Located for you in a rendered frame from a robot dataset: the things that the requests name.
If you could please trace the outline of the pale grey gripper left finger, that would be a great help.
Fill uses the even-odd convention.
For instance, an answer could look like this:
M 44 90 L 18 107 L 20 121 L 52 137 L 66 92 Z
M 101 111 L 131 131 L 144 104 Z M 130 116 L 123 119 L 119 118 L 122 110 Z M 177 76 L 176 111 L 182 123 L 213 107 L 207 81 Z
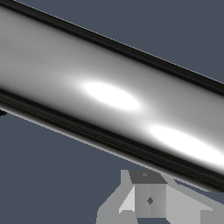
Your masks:
M 148 171 L 121 170 L 121 184 L 99 207 L 95 224 L 140 224 L 151 217 Z

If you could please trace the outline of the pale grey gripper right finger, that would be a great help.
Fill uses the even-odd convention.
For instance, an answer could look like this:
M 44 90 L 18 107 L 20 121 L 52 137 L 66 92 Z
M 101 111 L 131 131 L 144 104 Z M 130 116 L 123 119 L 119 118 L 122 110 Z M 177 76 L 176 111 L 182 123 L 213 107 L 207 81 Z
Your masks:
M 150 171 L 150 180 L 155 185 L 152 190 L 158 185 L 164 190 L 161 195 L 151 195 L 151 218 L 166 219 L 170 224 L 224 224 L 224 204 L 155 171 Z

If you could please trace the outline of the chrome faucet pipe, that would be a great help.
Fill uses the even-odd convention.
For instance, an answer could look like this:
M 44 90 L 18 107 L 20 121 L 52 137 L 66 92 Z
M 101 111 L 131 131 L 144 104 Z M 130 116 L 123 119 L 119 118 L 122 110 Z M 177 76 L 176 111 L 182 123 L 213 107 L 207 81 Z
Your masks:
M 0 109 L 224 192 L 224 83 L 0 0 Z

